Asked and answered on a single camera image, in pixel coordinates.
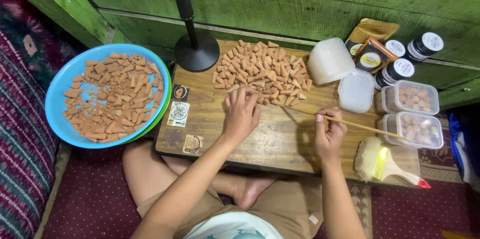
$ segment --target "khaki shorts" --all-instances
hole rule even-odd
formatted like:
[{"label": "khaki shorts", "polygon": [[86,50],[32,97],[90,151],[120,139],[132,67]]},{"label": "khaki shorts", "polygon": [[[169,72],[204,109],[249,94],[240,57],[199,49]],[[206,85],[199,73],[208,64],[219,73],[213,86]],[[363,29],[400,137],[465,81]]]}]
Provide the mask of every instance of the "khaki shorts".
[{"label": "khaki shorts", "polygon": [[[301,181],[276,181],[260,194],[255,204],[247,212],[272,224],[285,239],[311,239],[324,220],[322,198],[311,191],[314,189],[313,187],[319,188],[317,178],[306,177]],[[160,195],[162,192],[138,206],[137,211],[142,217]],[[210,185],[190,215],[183,220],[173,238],[181,239],[196,224],[230,211],[243,210],[235,205],[223,205],[213,186]]]}]

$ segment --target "bare foot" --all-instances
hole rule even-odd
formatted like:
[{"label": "bare foot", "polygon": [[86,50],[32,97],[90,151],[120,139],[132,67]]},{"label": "bare foot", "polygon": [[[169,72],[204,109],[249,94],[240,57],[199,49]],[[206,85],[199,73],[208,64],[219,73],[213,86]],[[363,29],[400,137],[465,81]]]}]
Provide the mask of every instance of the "bare foot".
[{"label": "bare foot", "polygon": [[271,186],[277,179],[244,177],[241,184],[237,184],[232,198],[235,204],[243,210],[249,209],[258,196]]}]

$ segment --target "striped fabric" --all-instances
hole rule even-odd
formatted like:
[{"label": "striped fabric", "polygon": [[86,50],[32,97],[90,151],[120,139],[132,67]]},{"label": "striped fabric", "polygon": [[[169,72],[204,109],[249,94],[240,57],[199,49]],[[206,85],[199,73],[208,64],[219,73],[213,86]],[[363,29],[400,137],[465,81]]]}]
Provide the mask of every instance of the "striped fabric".
[{"label": "striped fabric", "polygon": [[0,0],[0,238],[32,238],[55,180],[45,90],[74,52],[25,0]]}]

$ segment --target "red brush handle tip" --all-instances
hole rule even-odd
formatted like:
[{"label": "red brush handle tip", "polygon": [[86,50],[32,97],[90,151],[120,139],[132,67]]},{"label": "red brush handle tip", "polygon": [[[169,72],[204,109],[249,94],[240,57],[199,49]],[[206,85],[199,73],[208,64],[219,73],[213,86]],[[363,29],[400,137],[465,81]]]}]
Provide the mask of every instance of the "red brush handle tip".
[{"label": "red brush handle tip", "polygon": [[418,179],[418,184],[417,187],[424,188],[424,189],[430,189],[431,186],[422,178]]}]

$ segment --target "wooden tabletop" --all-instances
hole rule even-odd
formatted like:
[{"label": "wooden tabletop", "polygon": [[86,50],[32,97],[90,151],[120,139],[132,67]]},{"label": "wooden tabletop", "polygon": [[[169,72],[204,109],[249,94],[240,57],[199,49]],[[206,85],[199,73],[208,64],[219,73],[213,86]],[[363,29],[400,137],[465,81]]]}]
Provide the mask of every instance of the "wooden tabletop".
[{"label": "wooden tabletop", "polygon": [[[231,50],[237,42],[218,40],[220,56]],[[306,59],[309,52],[288,50],[287,55],[295,55]],[[219,137],[225,119],[226,90],[214,89],[212,73],[214,69],[201,73],[191,73],[181,67],[175,70],[173,84],[189,88],[186,101],[172,99],[162,120],[155,149],[160,155],[195,159],[207,150]],[[322,86],[312,85],[305,92],[307,100],[300,101],[295,108],[302,111],[315,112],[325,106],[338,105],[337,89],[339,82]],[[189,103],[189,112],[185,127],[168,125],[172,103]],[[363,114],[344,111],[343,119],[357,124],[375,127],[381,116],[374,113],[374,107]],[[261,106],[261,118],[258,127],[229,156],[227,163],[232,165],[284,172],[289,174],[312,175],[319,174],[318,157],[312,149],[315,133],[314,117],[279,106]],[[197,148],[202,139],[201,148],[194,152],[183,150],[187,135],[186,147]],[[375,134],[353,126],[348,128],[342,148],[341,161],[345,178],[358,181],[353,170],[353,159],[359,142]],[[417,150],[392,150],[392,156],[397,165],[407,172],[420,175],[420,163]],[[397,176],[390,176],[380,184],[411,186]]]}]

